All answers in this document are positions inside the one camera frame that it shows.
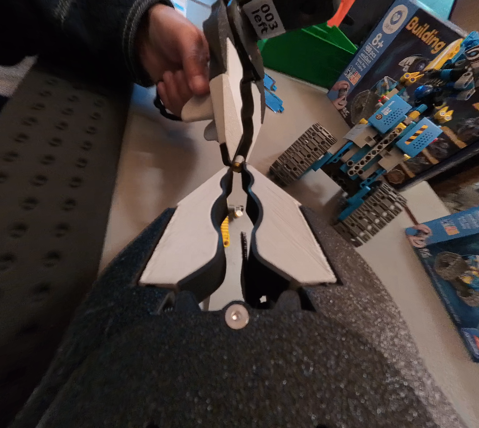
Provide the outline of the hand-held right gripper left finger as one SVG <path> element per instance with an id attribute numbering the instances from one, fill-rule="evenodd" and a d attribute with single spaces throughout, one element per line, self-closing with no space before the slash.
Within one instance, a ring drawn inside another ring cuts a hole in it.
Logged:
<path id="1" fill-rule="evenodd" d="M 139 283 L 171 290 L 216 290 L 226 273 L 221 224 L 228 214 L 230 170 L 222 168 L 174 210 Z"/>

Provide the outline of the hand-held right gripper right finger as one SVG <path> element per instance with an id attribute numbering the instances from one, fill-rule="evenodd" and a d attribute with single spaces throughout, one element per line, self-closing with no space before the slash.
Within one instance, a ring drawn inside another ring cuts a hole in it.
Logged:
<path id="1" fill-rule="evenodd" d="M 334 284 L 337 277 L 302 205 L 252 166 L 244 167 L 246 212 L 255 259 L 293 286 Z"/>

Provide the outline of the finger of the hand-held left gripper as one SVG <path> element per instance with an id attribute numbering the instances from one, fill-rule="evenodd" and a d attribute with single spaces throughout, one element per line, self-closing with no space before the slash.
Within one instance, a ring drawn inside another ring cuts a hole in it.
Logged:
<path id="1" fill-rule="evenodd" d="M 262 78 L 256 78 L 252 70 L 244 70 L 240 86 L 242 99 L 241 119 L 243 136 L 240 156 L 248 162 L 264 122 L 265 89 Z"/>
<path id="2" fill-rule="evenodd" d="M 243 138 L 240 85 L 243 66 L 238 52 L 226 38 L 226 71 L 210 81 L 214 121 L 224 162 L 233 162 Z"/>

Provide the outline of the yellow toothed beam piece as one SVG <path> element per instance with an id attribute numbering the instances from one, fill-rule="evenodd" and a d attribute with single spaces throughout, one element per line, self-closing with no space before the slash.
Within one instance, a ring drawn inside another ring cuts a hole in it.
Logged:
<path id="1" fill-rule="evenodd" d="M 224 248 L 229 247 L 231 244 L 231 236 L 230 236 L 230 228 L 229 228 L 230 222 L 242 217 L 243 213 L 244 213 L 243 205 L 228 205 L 228 214 L 220 226 L 221 237 L 222 237 Z"/>

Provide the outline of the blue tracked toy robot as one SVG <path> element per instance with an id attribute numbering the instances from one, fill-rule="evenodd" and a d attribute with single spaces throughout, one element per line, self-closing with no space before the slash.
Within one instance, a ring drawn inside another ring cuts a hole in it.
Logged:
<path id="1" fill-rule="evenodd" d="M 356 124 L 337 149 L 336 139 L 314 124 L 272 163 L 272 180 L 286 187 L 322 170 L 343 191 L 335 230 L 363 245 L 406 207 L 396 187 L 478 142 L 478 117 L 458 116 L 453 124 L 457 109 L 478 95 L 478 48 L 473 31 L 422 70 L 384 77 L 355 97 Z"/>

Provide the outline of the person's left forearm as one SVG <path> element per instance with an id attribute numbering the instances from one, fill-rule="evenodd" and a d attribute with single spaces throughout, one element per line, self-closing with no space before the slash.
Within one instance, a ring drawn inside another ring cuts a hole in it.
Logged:
<path id="1" fill-rule="evenodd" d="M 170 0 L 0 0 L 1 65 L 41 55 L 77 71 L 132 81 L 160 80 L 138 54 L 137 37 L 148 10 Z"/>

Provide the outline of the person's left hand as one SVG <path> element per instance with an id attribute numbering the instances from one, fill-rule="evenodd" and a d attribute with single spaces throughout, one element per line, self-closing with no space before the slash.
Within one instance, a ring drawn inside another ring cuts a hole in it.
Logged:
<path id="1" fill-rule="evenodd" d="M 209 93 L 209 48 L 203 32 L 173 7 L 150 7 L 135 36 L 135 51 L 166 110 L 181 116 L 193 96 Z"/>

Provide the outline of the green plastic bin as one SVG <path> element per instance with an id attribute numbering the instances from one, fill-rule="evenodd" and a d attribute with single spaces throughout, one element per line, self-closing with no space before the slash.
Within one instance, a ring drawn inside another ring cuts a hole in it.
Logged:
<path id="1" fill-rule="evenodd" d="M 357 51 L 336 26 L 326 23 L 258 41 L 268 69 L 331 89 Z"/>

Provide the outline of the dark toy kit box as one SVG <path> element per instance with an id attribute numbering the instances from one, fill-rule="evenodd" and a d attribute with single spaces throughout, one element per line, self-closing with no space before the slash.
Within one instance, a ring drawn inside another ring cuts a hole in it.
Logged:
<path id="1" fill-rule="evenodd" d="M 478 28 L 462 28 L 417 0 L 395 0 L 328 92 L 345 122 L 368 119 L 392 95 L 442 134 L 393 168 L 388 182 L 404 188 L 478 144 Z"/>

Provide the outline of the black dimpled mat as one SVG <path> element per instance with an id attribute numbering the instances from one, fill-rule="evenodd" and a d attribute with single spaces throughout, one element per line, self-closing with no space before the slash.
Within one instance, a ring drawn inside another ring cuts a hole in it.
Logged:
<path id="1" fill-rule="evenodd" d="M 131 90 L 37 62 L 1 111 L 1 427 L 97 277 Z"/>

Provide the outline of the blue toy kit booklet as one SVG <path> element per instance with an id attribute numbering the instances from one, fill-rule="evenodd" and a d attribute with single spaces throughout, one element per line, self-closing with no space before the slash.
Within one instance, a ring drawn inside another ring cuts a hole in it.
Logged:
<path id="1" fill-rule="evenodd" d="M 479 209 L 405 229 L 471 359 L 479 361 Z"/>

